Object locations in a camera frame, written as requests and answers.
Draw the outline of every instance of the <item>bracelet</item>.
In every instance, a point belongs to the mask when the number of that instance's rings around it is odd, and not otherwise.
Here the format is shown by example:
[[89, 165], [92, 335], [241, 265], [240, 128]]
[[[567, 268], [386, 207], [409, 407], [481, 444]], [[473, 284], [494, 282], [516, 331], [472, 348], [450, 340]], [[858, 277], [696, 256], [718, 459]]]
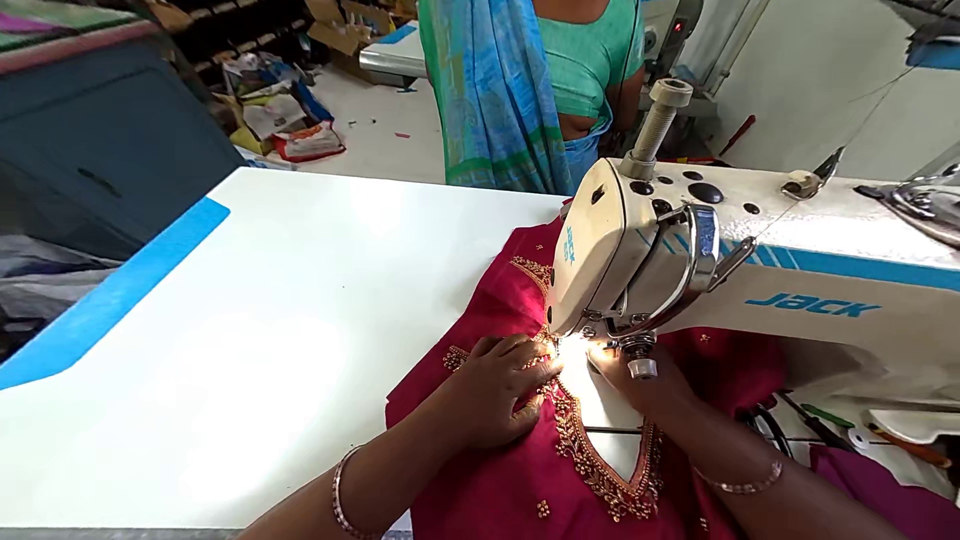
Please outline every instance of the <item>bracelet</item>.
[[340, 505], [340, 478], [344, 473], [344, 466], [347, 465], [347, 461], [353, 456], [353, 453], [360, 450], [363, 445], [355, 446], [347, 452], [347, 455], [344, 455], [343, 459], [340, 460], [340, 463], [337, 463], [337, 468], [333, 470], [333, 517], [337, 520], [337, 525], [344, 530], [346, 534], [354, 538], [359, 538], [360, 540], [379, 540], [380, 534], [367, 534], [365, 532], [360, 532], [353, 525], [347, 521], [347, 516], [344, 515], [344, 509]]
[[696, 467], [693, 468], [693, 471], [697, 473], [697, 476], [703, 479], [706, 483], [711, 486], [721, 490], [726, 491], [727, 493], [733, 493], [734, 495], [750, 495], [753, 493], [759, 493], [766, 490], [772, 486], [777, 480], [780, 479], [780, 473], [783, 472], [783, 464], [779, 461], [774, 461], [772, 470], [770, 471], [770, 476], [763, 481], [751, 482], [751, 483], [741, 483], [733, 484], [726, 482], [718, 482], [711, 480], [704, 476]]

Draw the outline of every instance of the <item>white floor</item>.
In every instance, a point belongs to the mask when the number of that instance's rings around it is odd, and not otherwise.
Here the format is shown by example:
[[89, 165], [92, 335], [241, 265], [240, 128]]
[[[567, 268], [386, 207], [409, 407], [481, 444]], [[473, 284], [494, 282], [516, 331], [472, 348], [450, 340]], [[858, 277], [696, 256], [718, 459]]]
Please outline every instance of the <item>white floor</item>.
[[313, 93], [333, 114], [333, 128], [347, 151], [300, 163], [297, 170], [444, 183], [440, 116], [426, 79], [410, 86], [416, 91], [398, 92], [392, 86], [369, 85], [330, 65], [316, 81]]

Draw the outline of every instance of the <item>cardboard box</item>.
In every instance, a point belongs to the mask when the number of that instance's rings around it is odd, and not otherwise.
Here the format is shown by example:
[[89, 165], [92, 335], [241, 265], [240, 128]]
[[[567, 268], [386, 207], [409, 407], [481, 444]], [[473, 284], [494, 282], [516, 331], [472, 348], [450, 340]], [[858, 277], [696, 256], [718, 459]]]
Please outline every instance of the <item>cardboard box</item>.
[[386, 10], [344, 0], [344, 14], [336, 0], [305, 0], [316, 22], [307, 35], [330, 48], [333, 64], [350, 75], [376, 84], [371, 73], [360, 67], [360, 51], [396, 29]]

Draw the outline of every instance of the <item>woman's hand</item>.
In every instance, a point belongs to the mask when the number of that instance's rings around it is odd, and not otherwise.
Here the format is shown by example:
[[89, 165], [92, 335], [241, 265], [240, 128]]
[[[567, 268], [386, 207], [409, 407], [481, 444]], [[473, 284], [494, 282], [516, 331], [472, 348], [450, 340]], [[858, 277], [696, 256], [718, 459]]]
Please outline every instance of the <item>woman's hand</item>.
[[[540, 356], [549, 356], [526, 369]], [[418, 410], [437, 422], [459, 448], [489, 448], [531, 430], [540, 418], [543, 396], [514, 412], [516, 400], [563, 369], [552, 348], [518, 333], [485, 337], [467, 361], [430, 395]]]
[[640, 380], [630, 377], [629, 360], [620, 350], [590, 347], [588, 355], [604, 378], [643, 415], [656, 419], [661, 410], [669, 409], [678, 400], [696, 399], [684, 374], [669, 356], [656, 358], [656, 377]]

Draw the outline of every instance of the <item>plastic bag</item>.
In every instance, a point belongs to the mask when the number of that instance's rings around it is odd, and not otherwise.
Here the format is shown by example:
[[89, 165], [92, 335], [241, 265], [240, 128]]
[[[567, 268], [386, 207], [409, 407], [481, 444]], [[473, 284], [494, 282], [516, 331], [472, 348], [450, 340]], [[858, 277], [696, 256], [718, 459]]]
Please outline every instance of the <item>plastic bag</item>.
[[305, 130], [274, 134], [274, 145], [281, 158], [294, 163], [318, 160], [347, 150], [333, 131], [333, 122], [330, 120], [324, 120]]

